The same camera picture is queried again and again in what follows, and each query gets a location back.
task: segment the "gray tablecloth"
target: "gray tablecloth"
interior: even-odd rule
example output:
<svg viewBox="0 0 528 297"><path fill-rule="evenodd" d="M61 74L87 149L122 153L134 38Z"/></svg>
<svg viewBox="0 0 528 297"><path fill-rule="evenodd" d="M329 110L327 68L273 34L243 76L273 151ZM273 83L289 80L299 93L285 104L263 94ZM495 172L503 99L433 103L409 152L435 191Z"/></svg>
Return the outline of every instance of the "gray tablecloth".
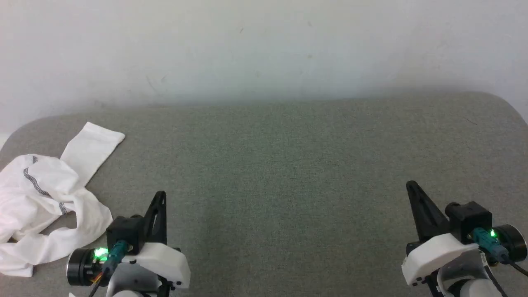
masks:
<svg viewBox="0 0 528 297"><path fill-rule="evenodd" d="M87 186L114 216L143 214L167 192L168 243L192 272L173 296L429 296L401 274L417 239L408 180L442 210L475 200L528 234L528 126L488 94L51 117L15 132L0 168L20 154L60 156L86 121L126 134ZM57 226L74 227L74 214ZM0 294L88 295L65 265L0 275ZM494 271L510 296L528 292L525 276Z"/></svg>

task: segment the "white wall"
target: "white wall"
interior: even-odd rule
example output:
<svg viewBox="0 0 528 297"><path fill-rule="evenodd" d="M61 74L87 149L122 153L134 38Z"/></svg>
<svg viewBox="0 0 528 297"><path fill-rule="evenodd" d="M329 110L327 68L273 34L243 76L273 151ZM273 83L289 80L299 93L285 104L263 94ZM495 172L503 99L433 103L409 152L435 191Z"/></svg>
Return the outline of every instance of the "white wall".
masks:
<svg viewBox="0 0 528 297"><path fill-rule="evenodd" d="M528 2L2 0L0 133L115 106L502 96L528 119Z"/></svg>

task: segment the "black cube-shaped housing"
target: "black cube-shaped housing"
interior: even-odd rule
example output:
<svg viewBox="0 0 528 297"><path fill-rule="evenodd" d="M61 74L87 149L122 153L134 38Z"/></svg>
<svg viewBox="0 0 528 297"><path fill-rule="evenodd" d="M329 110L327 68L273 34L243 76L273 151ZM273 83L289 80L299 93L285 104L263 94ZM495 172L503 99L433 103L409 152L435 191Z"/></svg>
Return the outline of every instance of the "black cube-shaped housing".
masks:
<svg viewBox="0 0 528 297"><path fill-rule="evenodd" d="M449 217L451 234L463 244L473 243L467 236L475 228L492 228L492 213L474 201L465 205L450 203L446 207L446 215Z"/></svg>
<svg viewBox="0 0 528 297"><path fill-rule="evenodd" d="M132 218L117 217L106 228L106 242L111 250L117 241L124 240L132 245L127 255L137 255L145 243L144 219L141 216Z"/></svg>

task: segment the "teal cable connector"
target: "teal cable connector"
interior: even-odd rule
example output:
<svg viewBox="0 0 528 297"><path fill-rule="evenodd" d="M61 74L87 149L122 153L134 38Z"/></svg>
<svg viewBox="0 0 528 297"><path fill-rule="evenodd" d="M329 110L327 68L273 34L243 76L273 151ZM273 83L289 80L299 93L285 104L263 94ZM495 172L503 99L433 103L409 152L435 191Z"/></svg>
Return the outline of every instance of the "teal cable connector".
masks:
<svg viewBox="0 0 528 297"><path fill-rule="evenodd" d="M471 235L471 239L480 247L487 250L497 261L503 262L504 256L506 258L510 257L508 250L484 228L475 228Z"/></svg>

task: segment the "white sleeve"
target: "white sleeve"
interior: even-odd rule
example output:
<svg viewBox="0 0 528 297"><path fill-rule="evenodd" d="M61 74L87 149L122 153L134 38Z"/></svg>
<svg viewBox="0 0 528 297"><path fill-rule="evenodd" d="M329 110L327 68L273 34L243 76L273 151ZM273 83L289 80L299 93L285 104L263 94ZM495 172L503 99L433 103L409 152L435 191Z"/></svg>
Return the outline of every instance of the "white sleeve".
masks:
<svg viewBox="0 0 528 297"><path fill-rule="evenodd" d="M62 153L61 160L78 175L78 188L83 188L110 156L125 135L87 122Z"/></svg>

